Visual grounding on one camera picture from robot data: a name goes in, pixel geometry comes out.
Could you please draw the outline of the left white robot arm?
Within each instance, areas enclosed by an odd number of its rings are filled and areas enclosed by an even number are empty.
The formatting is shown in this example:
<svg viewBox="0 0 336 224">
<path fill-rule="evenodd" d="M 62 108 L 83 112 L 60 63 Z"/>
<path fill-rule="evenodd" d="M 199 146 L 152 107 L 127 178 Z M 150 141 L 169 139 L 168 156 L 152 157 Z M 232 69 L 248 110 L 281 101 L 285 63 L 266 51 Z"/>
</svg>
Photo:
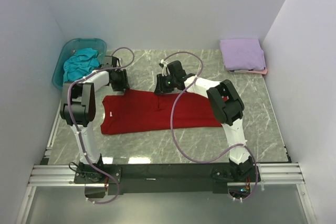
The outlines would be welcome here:
<svg viewBox="0 0 336 224">
<path fill-rule="evenodd" d="M 110 65 L 95 69 L 74 82 L 65 82 L 62 88 L 60 116 L 74 133 L 80 153 L 76 172 L 93 183 L 101 182 L 107 174 L 92 123 L 96 116 L 96 92 L 104 86 L 112 86 L 114 91 L 129 88 L 125 66 L 115 56 L 111 57 Z"/>
</svg>

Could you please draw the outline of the red t-shirt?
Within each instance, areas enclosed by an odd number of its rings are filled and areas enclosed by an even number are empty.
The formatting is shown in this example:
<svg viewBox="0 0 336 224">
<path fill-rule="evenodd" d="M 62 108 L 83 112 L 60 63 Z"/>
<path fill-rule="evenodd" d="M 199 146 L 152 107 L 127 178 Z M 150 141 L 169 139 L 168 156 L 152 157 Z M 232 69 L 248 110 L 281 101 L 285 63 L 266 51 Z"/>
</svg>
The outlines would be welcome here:
<svg viewBox="0 0 336 224">
<path fill-rule="evenodd" d="M 169 130 L 170 116 L 177 94 L 156 95 L 153 92 L 127 90 L 123 95 L 104 98 L 105 118 L 101 133 L 116 135 Z M 220 127 L 209 100 L 194 93 L 183 94 L 174 110 L 175 129 Z"/>
</svg>

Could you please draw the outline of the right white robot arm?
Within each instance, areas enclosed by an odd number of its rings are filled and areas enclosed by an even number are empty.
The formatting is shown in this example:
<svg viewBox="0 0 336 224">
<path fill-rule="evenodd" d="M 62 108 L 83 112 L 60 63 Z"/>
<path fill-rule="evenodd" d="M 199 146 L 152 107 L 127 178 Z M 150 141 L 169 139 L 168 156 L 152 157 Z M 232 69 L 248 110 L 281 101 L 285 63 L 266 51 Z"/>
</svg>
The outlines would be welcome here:
<svg viewBox="0 0 336 224">
<path fill-rule="evenodd" d="M 179 152 L 188 160 L 206 164 L 218 160 L 224 154 L 229 154 L 230 175 L 235 181 L 241 182 L 255 166 L 253 155 L 246 146 L 246 139 L 243 130 L 244 103 L 240 98 L 234 85 L 229 80 L 212 81 L 200 78 L 195 74 L 187 74 L 180 61 L 176 60 L 167 63 L 161 60 L 159 63 L 162 73 L 157 75 L 155 94 L 167 94 L 174 89 L 181 90 L 175 99 L 170 115 L 170 128 L 175 146 Z M 224 129 L 228 149 L 223 151 L 218 157 L 208 161 L 197 161 L 188 157 L 179 147 L 174 133 L 173 119 L 174 112 L 179 98 L 183 93 L 189 92 L 207 98 L 211 106 L 215 119 Z"/>
</svg>

